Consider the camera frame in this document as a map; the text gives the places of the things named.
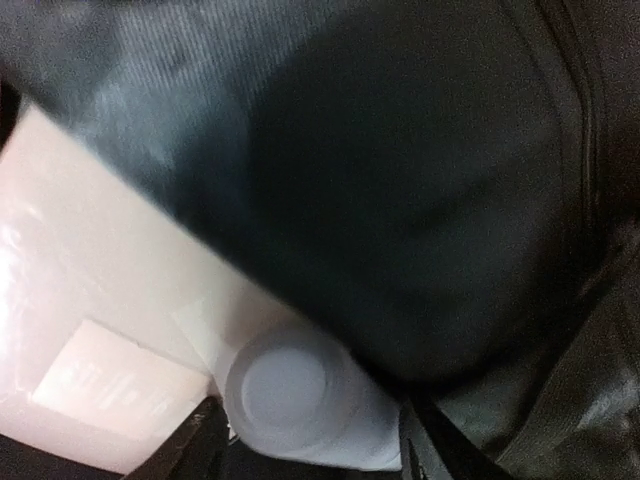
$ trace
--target white plastic bottle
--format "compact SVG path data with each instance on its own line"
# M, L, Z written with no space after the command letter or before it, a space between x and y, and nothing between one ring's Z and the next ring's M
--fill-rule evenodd
M296 317L25 113L0 154L0 434L129 473Z
M242 349L224 405L232 428L268 456L399 470L399 410L336 340L285 326Z

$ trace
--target white cylinder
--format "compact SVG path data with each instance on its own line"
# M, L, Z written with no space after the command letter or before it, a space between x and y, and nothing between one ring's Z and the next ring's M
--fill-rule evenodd
M231 427L264 455L356 470L400 470L399 410L349 352L309 327L277 328L234 361Z

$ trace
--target black fabric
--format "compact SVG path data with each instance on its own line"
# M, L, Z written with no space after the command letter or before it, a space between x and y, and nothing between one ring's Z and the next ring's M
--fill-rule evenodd
M424 395L400 418L403 480L515 480L473 445Z
M20 95L11 85L0 82L0 150L9 139L18 120Z
M0 71L358 354L443 379L544 334L584 243L580 100L510 3L7 0Z
M603 78L608 122L601 171L605 218L640 207L640 4L633 0L567 0L584 11Z
M121 476L71 462L0 435L2 480L118 480Z
M640 475L640 229L628 222L585 285L587 321L562 352L495 458L519 479L619 479Z

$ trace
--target label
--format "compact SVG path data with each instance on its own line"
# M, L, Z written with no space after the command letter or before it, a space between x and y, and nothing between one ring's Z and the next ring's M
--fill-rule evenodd
M170 433L207 392L209 378L85 320L32 401L131 439Z

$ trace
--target black bag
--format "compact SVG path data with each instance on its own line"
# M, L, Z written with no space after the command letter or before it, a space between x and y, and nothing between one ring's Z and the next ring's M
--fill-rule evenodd
M476 447L524 425L640 202L639 9L6 0L0 75L389 376L449 474L507 478ZM468 443L447 402L493 378L508 421Z

